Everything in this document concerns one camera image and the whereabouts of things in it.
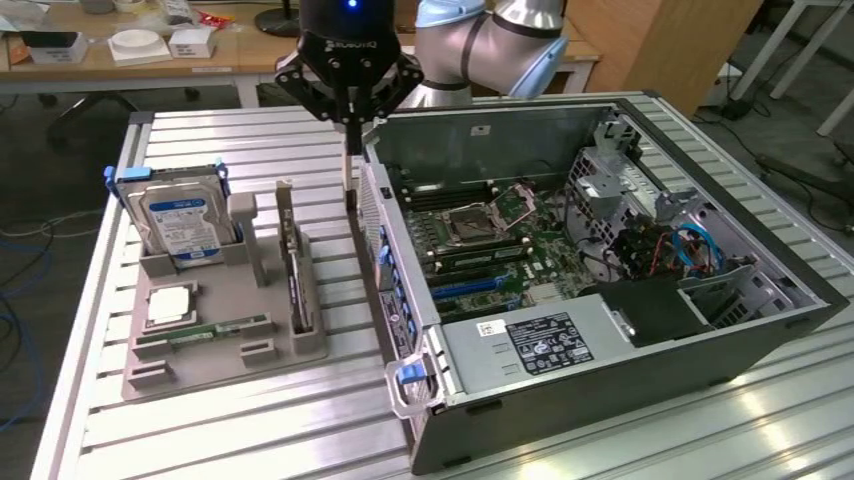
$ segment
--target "barcode sticker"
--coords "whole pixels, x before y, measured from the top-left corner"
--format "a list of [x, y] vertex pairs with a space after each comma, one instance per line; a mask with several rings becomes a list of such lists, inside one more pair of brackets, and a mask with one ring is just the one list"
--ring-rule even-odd
[[489, 335], [497, 335], [498, 333], [506, 332], [506, 324], [502, 319], [492, 320], [489, 322], [482, 322], [477, 324], [477, 333], [480, 333], [481, 337], [488, 337]]

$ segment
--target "metal table slats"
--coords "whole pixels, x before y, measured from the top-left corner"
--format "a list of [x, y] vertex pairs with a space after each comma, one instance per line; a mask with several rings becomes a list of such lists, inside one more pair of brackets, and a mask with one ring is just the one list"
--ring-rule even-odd
[[[663, 102], [627, 94], [779, 238], [854, 297], [854, 260]], [[297, 108], [157, 114], [131, 127], [122, 162], [221, 158], [234, 191], [258, 194], [258, 235], [274, 233], [272, 182], [293, 178], [312, 241], [329, 357], [280, 374], [138, 405], [119, 397], [139, 245], [125, 214], [98, 238], [107, 266], [86, 280], [90, 348], [71, 338], [34, 477], [409, 479], [344, 220], [340, 137]], [[651, 144], [643, 161], [687, 183]], [[732, 382], [420, 478], [780, 478], [854, 472], [854, 308], [785, 344]]]

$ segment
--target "black lamp base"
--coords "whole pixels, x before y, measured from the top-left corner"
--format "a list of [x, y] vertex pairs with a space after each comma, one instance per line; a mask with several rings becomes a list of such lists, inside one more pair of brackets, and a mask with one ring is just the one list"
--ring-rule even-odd
[[257, 29], [276, 37], [298, 37], [298, 12], [293, 11], [290, 18], [284, 17], [284, 9], [273, 8], [254, 16]]

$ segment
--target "blue cable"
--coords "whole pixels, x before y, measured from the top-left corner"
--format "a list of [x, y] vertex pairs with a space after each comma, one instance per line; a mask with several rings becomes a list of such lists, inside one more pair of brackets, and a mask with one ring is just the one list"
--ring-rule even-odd
[[708, 244], [708, 248], [712, 251], [712, 255], [715, 256], [715, 259], [717, 261], [717, 269], [721, 270], [725, 259], [723, 258], [720, 249], [717, 248], [717, 245], [715, 244], [715, 241], [711, 238], [711, 235], [708, 234], [705, 229], [693, 223], [683, 223], [672, 232], [672, 246], [679, 252], [679, 258], [681, 259], [684, 264], [688, 267], [693, 266], [693, 262], [691, 261], [691, 258], [687, 256], [687, 254], [681, 250], [681, 237], [679, 236], [679, 232], [683, 230], [696, 233], [700, 236], [700, 238], [705, 241], [705, 243]]
[[0, 320], [7, 322], [11, 325], [11, 328], [17, 328], [21, 334], [21, 343], [23, 344], [23, 350], [29, 355], [29, 360], [33, 365], [34, 376], [35, 376], [35, 393], [31, 396], [31, 399], [26, 404], [17, 410], [17, 413], [11, 418], [9, 418], [2, 425], [0, 425], [0, 433], [7, 430], [7, 428], [17, 422], [17, 420], [31, 412], [33, 408], [41, 402], [41, 398], [43, 396], [43, 371], [41, 369], [41, 359], [38, 358], [38, 352], [35, 350], [35, 344], [31, 340], [31, 336], [29, 335], [29, 328], [26, 325], [17, 319], [17, 317], [11, 315], [0, 314]]
[[41, 270], [38, 271], [38, 273], [35, 273], [29, 280], [26, 280], [22, 285], [19, 285], [17, 288], [13, 288], [10, 290], [6, 291], [1, 291], [0, 294], [5, 297], [5, 298], [14, 298], [19, 295], [22, 295], [23, 293], [26, 293], [26, 291], [35, 286], [35, 284], [43, 279], [43, 277], [47, 274], [47, 271], [50, 270], [50, 252], [49, 250], [45, 250], [42, 247], [35, 247], [35, 246], [29, 246], [29, 245], [18, 245], [15, 243], [7, 243], [3, 242], [2, 240], [0, 240], [0, 247], [6, 248], [9, 250], [13, 251], [18, 251], [22, 253], [42, 253], [43, 256], [43, 262], [41, 262]]

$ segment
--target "blue hard drive label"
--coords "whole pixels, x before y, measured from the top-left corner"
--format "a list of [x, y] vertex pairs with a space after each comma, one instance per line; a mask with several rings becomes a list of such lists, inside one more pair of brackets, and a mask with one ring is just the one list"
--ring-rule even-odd
[[204, 218], [208, 212], [204, 199], [157, 202], [147, 205], [147, 209], [169, 255], [193, 260], [218, 253], [216, 228]]
[[592, 353], [565, 312], [506, 324], [524, 370], [530, 375], [592, 361]]

